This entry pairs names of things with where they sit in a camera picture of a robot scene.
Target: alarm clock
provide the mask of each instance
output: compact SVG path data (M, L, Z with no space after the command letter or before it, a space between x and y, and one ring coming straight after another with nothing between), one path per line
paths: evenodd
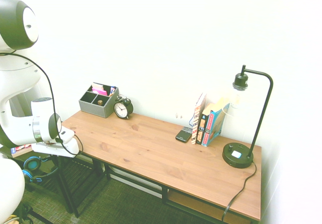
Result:
M117 103L114 105L114 112L119 118L129 119L129 115L133 112L133 105L129 98L123 98L122 96L118 95L115 99Z

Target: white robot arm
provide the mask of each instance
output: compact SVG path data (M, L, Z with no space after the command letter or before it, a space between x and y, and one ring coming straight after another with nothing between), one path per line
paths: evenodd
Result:
M79 150L74 132L61 126L51 98L32 101L32 116L14 117L11 112L9 99L40 80L31 48L37 40L33 11L22 1L0 0L0 144L34 143L35 152L74 157Z

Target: book spine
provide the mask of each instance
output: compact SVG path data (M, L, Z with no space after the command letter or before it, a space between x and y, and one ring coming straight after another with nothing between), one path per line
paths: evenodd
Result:
M197 144L202 143L203 134L205 131L207 121L208 121L208 115L203 114L201 117L201 120L200 120L199 129L198 129L198 136L197 136L197 141L196 141Z
M208 117L207 125L205 127L205 133L201 143L201 145L203 146L208 146L209 144L209 135L210 135L210 130L212 128L213 122L214 122L214 113L213 111L211 111Z
M22 145L19 147L13 147L11 149L11 155L13 158L15 158L15 157L18 157L18 156L23 155L25 153L28 153L30 151L32 151L31 144L25 144L25 145Z
M200 116L200 107L198 106L195 108L195 114L193 118L193 127L192 127L192 136L191 136L191 143L195 144L197 140L197 132L198 132L198 125L199 125L199 116Z

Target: black desk lamp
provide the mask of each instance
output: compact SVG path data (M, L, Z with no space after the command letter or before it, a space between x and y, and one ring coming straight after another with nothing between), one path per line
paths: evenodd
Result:
M273 89L273 79L268 74L266 74L264 72L246 69L246 65L243 65L241 71L242 71L241 73L238 73L236 75L235 81L232 83L232 86L238 91L244 91L248 87L248 85L247 85L248 76L244 72L260 74L261 76L266 76L270 80L270 87L269 87L269 90L267 93L267 97L266 97L263 111L262 111L262 114L260 117L260 121L257 125L257 129L255 132L255 136L254 136L251 148L248 148L247 146L245 146L241 143L237 143L237 142L228 143L223 148L223 152L222 152L223 159L229 165L231 165L235 168L243 169L243 168L247 168L248 166L250 166L253 162L253 158L254 158L253 148L255 146L256 138L257 138L258 132L260 131L260 127L261 127L261 124L262 124L262 121L264 118L266 107L267 107L268 101L271 96L271 92Z

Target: desk organizer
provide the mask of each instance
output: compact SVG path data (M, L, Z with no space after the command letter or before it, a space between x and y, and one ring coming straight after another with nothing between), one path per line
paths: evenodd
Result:
M78 101L80 110L83 112L91 113L100 117L107 118L114 112L115 99L119 95L119 88L114 87L114 94L108 96L111 92L111 86L103 85L104 91L107 92L107 96L93 93L92 86L88 88L82 98ZM103 103L100 106L98 101L102 100Z

